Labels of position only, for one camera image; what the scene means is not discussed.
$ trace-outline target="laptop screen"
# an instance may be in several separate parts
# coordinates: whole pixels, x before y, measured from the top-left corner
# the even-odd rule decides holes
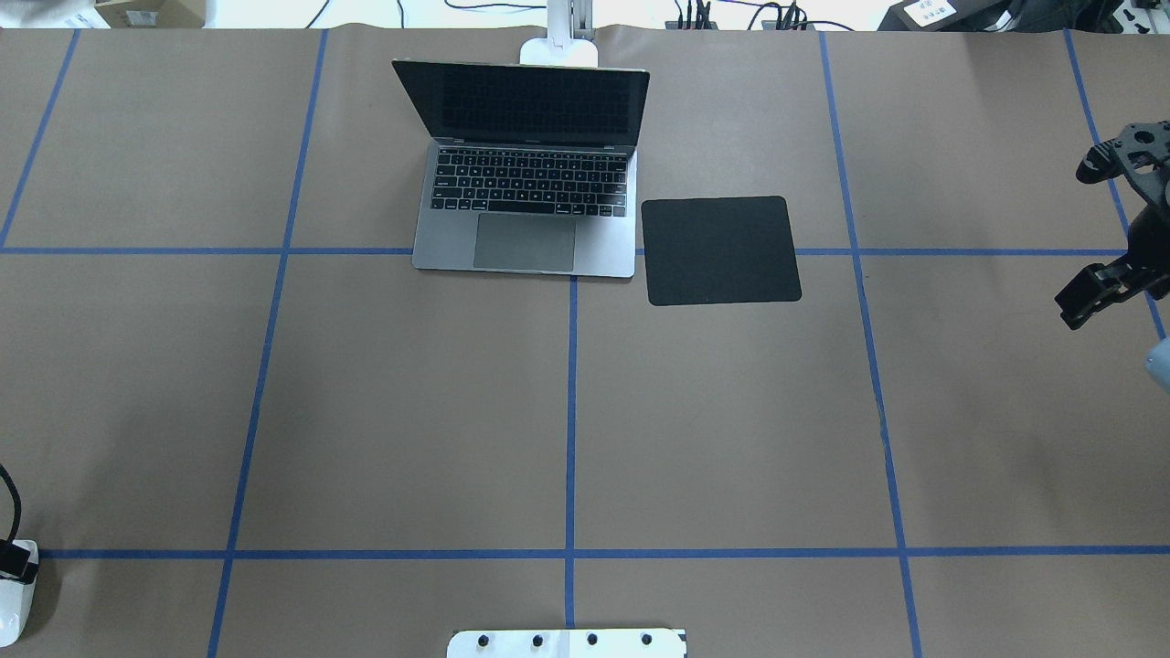
[[[634,146],[649,74],[640,70],[394,60],[434,137]]]

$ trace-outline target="space bar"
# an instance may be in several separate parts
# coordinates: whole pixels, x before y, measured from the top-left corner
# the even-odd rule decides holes
[[[552,214],[552,204],[532,201],[489,201],[488,210],[491,212],[538,212]]]

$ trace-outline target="open laptop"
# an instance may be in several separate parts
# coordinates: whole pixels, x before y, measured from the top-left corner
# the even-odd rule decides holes
[[[414,267],[633,276],[647,71],[393,66],[434,138]]]

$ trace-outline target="laptop keyboard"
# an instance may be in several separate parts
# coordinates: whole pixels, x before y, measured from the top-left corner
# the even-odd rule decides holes
[[[626,217],[622,155],[440,149],[433,210]]]

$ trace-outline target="black mouse pad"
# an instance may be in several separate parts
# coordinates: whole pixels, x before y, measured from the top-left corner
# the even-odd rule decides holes
[[[800,299],[784,197],[645,201],[642,244],[654,306]]]

